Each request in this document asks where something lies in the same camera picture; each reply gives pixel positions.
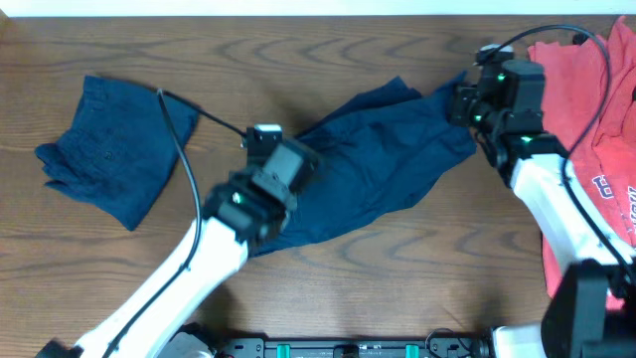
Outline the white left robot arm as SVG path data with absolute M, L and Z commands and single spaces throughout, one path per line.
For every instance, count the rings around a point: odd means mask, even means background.
M 43 357 L 156 357 L 202 301 L 275 239 L 311 169 L 247 167 L 216 185 L 166 261 L 74 346 L 49 341 Z

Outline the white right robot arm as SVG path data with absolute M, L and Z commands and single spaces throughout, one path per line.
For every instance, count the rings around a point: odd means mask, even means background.
M 586 195 L 558 140 L 543 131 L 539 105 L 513 112 L 504 93 L 453 90 L 448 120 L 472 127 L 490 164 L 530 210 L 561 280 L 541 321 L 490 333 L 493 357 L 632 357 L 635 250 Z

